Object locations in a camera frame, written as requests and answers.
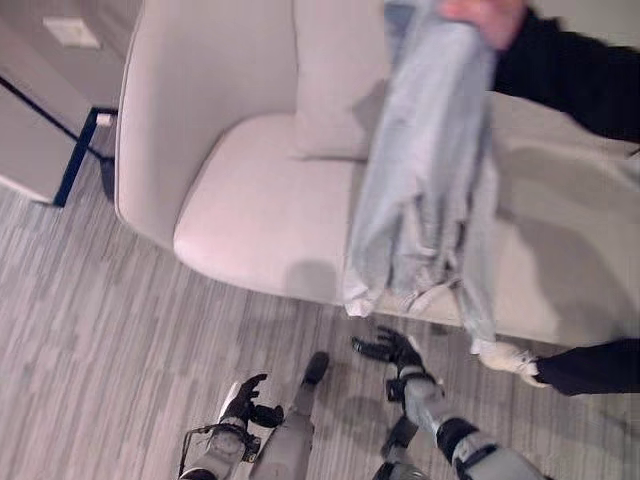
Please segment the person's hand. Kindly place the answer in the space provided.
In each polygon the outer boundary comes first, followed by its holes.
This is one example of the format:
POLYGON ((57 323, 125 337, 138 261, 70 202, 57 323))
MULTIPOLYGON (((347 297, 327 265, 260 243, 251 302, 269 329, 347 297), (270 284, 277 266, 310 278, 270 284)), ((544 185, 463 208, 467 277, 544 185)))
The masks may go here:
POLYGON ((441 14, 452 21, 474 25, 496 50, 505 51, 513 43, 527 14, 523 0, 447 0, 441 14))

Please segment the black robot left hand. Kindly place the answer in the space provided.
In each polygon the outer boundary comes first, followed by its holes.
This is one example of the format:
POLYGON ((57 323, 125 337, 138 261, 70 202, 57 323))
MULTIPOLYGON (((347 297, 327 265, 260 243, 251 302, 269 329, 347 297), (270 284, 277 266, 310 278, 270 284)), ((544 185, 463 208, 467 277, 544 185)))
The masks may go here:
POLYGON ((264 428, 276 428, 284 421, 284 409, 277 405, 268 407, 256 405, 254 400, 259 396, 258 385, 265 381, 265 373, 255 375, 239 386, 237 394, 231 399, 221 416, 221 420, 241 420, 245 424, 252 422, 264 428))

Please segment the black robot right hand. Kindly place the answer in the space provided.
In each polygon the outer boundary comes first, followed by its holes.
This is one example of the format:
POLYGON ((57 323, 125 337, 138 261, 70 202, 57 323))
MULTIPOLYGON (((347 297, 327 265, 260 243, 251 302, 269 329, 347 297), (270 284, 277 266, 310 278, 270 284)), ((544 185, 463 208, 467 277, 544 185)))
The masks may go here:
POLYGON ((421 355, 404 334, 378 326, 376 338, 376 342, 369 342, 353 336, 352 349, 366 358, 394 365, 400 376, 409 371, 426 371, 421 355))

